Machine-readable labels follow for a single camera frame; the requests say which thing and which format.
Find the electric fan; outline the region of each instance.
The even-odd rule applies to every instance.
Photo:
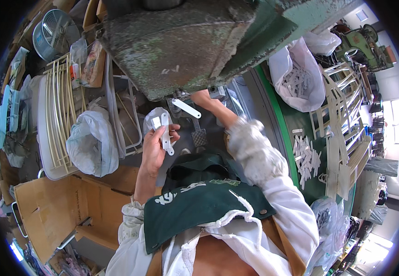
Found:
[[[38,55],[51,62],[69,52],[80,32],[68,14],[59,9],[48,11],[36,25],[32,43]]]

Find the white long-sleeve shirt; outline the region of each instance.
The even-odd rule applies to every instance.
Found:
[[[259,121],[247,122],[239,118],[230,129],[229,151],[241,163],[249,184],[261,188],[277,212],[274,215],[276,224],[308,265],[319,245],[316,218],[288,176],[285,158],[261,134],[262,129]],[[221,222],[202,225],[206,226],[206,232],[201,237],[212,233],[215,238],[222,239],[259,275],[291,275],[286,256],[261,231],[260,224],[250,219],[251,214],[247,210],[241,210],[246,214],[245,219],[233,219],[229,211],[220,219]],[[123,206],[122,213],[123,223],[118,229],[119,248],[109,262],[106,275],[145,276],[152,254],[146,253],[144,204],[134,201],[132,197],[132,202]],[[199,226],[196,226],[172,239],[169,248],[163,252],[163,275],[192,275],[199,232]]]

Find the green machine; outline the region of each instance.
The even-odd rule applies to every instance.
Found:
[[[367,71],[377,72],[394,67],[396,62],[391,47],[378,46],[379,39],[376,30],[368,24],[356,30],[345,30],[335,26],[333,31],[340,37],[342,43],[336,48],[336,58],[342,61],[354,59],[367,66]]]

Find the white drawstring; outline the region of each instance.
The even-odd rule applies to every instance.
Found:
[[[167,249],[166,260],[164,262],[163,276],[167,274],[167,269],[169,268],[169,260],[170,260],[170,255],[172,254],[173,245],[175,244],[175,237],[176,235],[172,237],[172,239],[170,240],[169,248]]]
[[[234,191],[232,191],[230,189],[229,189],[229,191],[230,191],[230,193],[232,193],[232,195],[234,195],[238,199],[239,202],[242,203],[242,205],[244,205],[244,207],[247,208],[248,212],[244,212],[244,214],[243,214],[244,220],[246,222],[256,222],[256,224],[258,225],[258,238],[257,238],[257,242],[256,242],[255,246],[256,246],[256,249],[259,250],[259,247],[261,246],[261,238],[262,238],[261,220],[258,218],[252,217],[255,211],[253,210],[253,207],[250,205],[250,203],[247,200],[245,200],[245,198],[243,198],[242,196],[238,196]]]

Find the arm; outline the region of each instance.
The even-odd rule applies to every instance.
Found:
[[[316,218],[288,176],[287,161],[262,135],[262,123],[239,118],[218,100],[210,99],[208,93],[199,91],[191,99],[212,112],[228,129],[231,155],[241,163],[249,183],[260,187],[276,209],[276,223],[307,265],[319,244]]]
[[[178,129],[178,124],[169,125],[171,142],[180,138],[176,132]],[[109,262],[107,276],[145,275],[152,260],[152,255],[147,255],[145,251],[144,206],[155,194],[158,170],[166,154],[160,143],[164,130],[164,126],[157,131],[150,130],[144,137],[135,193],[131,196],[131,202],[121,209],[123,222],[118,227],[119,248]]]
[[[171,143],[180,139],[179,134],[176,132],[178,129],[180,129],[179,124],[169,125],[170,136],[172,136]],[[163,150],[160,142],[164,131],[165,126],[161,126],[157,131],[151,129],[144,136],[143,156],[134,193],[135,200],[140,204],[146,203],[149,198],[155,195],[158,171],[166,155],[166,151]]]

